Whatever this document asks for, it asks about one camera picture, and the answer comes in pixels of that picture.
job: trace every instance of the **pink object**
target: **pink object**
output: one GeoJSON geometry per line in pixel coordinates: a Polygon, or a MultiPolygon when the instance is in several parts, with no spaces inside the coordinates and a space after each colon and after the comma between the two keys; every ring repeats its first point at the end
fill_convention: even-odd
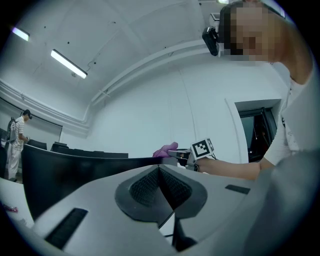
{"type": "Polygon", "coordinates": [[[168,150],[177,150],[178,143],[172,142],[170,145],[164,145],[162,148],[153,153],[153,158],[169,158],[168,150]]]}
{"type": "Polygon", "coordinates": [[[18,212],[18,208],[17,207],[11,207],[11,206],[8,206],[6,204],[3,204],[3,208],[8,212],[13,212],[13,213],[17,213],[18,212]]]}

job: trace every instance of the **ceiling beam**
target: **ceiling beam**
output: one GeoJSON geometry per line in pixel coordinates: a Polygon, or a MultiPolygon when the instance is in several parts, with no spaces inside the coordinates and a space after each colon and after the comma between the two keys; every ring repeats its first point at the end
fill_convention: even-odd
{"type": "MultiPolygon", "coordinates": [[[[208,48],[201,48],[201,49],[192,49],[190,51],[187,52],[182,52],[180,54],[177,55],[171,55],[168,58],[165,59],[161,59],[160,61],[154,62],[150,65],[145,66],[144,68],[137,70],[137,72],[134,72],[133,74],[131,74],[130,76],[128,76],[127,78],[123,79],[122,81],[120,81],[118,84],[116,84],[114,87],[112,87],[112,89],[108,90],[108,94],[112,93],[113,91],[115,91],[116,89],[118,89],[119,87],[123,86],[124,84],[128,83],[129,81],[131,81],[132,79],[137,78],[138,76],[141,76],[142,74],[155,69],[161,65],[167,64],[169,62],[173,62],[179,59],[183,59],[186,57],[190,57],[190,56],[194,56],[194,55],[199,55],[199,54],[206,54],[206,53],[210,53],[208,48]]],[[[92,103],[92,105],[96,105],[98,104],[100,101],[102,101],[106,96],[108,96],[108,94],[102,94],[99,93],[97,94],[97,97],[95,98],[94,102],[92,103]]]]}
{"type": "MultiPolygon", "coordinates": [[[[105,87],[103,87],[101,89],[101,91],[106,91],[108,88],[110,88],[111,86],[113,86],[114,84],[116,84],[119,80],[123,79],[126,75],[128,75],[129,73],[131,73],[132,71],[140,68],[141,66],[145,65],[146,63],[149,63],[163,55],[167,55],[170,53],[173,53],[175,51],[179,51],[182,49],[187,49],[187,48],[193,48],[196,46],[201,46],[204,45],[205,42],[201,39],[201,40],[194,40],[194,41],[190,41],[190,42],[185,42],[185,43],[181,43],[181,44],[177,44],[175,46],[163,49],[161,51],[158,51],[154,54],[149,55],[148,57],[138,61],[137,63],[133,64],[132,66],[130,66],[129,68],[127,68],[125,71],[121,72],[119,75],[117,75],[114,79],[112,79],[105,87]]],[[[91,100],[91,102],[94,102],[99,96],[101,95],[101,92],[98,92],[91,100]]]]}

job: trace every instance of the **striped shirt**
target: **striped shirt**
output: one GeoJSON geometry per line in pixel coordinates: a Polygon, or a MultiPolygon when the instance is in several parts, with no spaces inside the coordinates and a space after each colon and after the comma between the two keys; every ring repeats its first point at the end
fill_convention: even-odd
{"type": "Polygon", "coordinates": [[[15,141],[12,144],[12,146],[16,149],[16,150],[21,150],[22,149],[22,144],[23,144],[23,140],[19,139],[19,134],[24,134],[24,128],[25,128],[25,120],[22,116],[20,116],[19,118],[17,118],[15,120],[15,141]]]}

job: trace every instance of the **monitor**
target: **monitor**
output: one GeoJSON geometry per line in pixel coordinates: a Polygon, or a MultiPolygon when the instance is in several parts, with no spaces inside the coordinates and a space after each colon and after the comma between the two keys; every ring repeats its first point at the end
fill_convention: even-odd
{"type": "Polygon", "coordinates": [[[47,150],[47,143],[36,141],[34,139],[29,139],[27,142],[27,145],[30,145],[39,149],[47,150]]]}
{"type": "Polygon", "coordinates": [[[67,149],[69,148],[69,147],[67,146],[67,144],[55,141],[55,142],[52,144],[52,147],[51,147],[51,150],[50,150],[50,151],[58,152],[58,148],[59,148],[59,147],[67,148],[67,149]]]}
{"type": "Polygon", "coordinates": [[[31,216],[37,219],[45,210],[91,181],[157,164],[177,166],[177,160],[173,157],[75,156],[27,144],[22,151],[22,180],[31,216]]]}
{"type": "Polygon", "coordinates": [[[89,157],[89,158],[128,158],[128,153],[109,153],[102,151],[85,151],[81,149],[71,149],[66,147],[58,147],[58,153],[72,155],[72,156],[80,156],[80,157],[89,157]]]}

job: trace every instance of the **black camera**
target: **black camera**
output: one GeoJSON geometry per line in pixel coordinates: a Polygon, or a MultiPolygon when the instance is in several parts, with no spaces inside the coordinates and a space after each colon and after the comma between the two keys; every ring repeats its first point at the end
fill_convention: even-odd
{"type": "Polygon", "coordinates": [[[202,33],[202,39],[208,47],[211,55],[217,56],[219,53],[219,37],[214,27],[206,27],[202,33]]]}

